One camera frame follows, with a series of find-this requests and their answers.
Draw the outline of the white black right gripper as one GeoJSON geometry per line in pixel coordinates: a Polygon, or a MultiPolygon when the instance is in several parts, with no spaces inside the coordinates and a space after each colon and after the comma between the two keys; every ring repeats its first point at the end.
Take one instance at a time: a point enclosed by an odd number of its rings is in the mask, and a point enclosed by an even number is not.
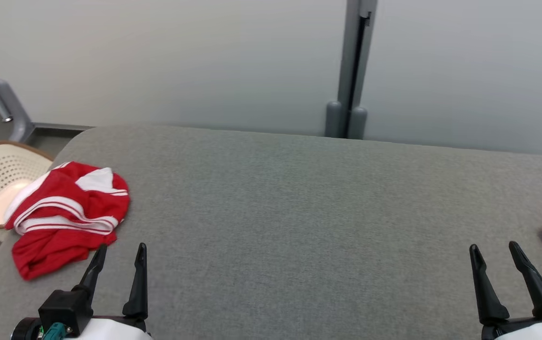
{"type": "Polygon", "coordinates": [[[534,318],[509,319],[510,313],[499,298],[486,273],[487,264],[477,245],[470,245],[474,293],[482,340],[542,340],[542,276],[519,243],[510,241],[509,250],[515,267],[525,280],[534,318]]]}

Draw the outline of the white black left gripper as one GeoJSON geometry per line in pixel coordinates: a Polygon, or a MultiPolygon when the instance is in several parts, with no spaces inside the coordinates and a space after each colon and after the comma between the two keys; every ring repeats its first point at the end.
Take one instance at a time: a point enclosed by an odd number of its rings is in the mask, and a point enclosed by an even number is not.
{"type": "MultiPolygon", "coordinates": [[[[72,292],[86,295],[86,303],[94,297],[98,275],[106,260],[107,245],[100,244],[79,284],[72,292]]],[[[135,274],[129,299],[122,308],[124,316],[94,316],[82,321],[70,319],[65,324],[68,340],[152,340],[145,320],[148,318],[147,246],[140,243],[136,254],[135,274]]]]}

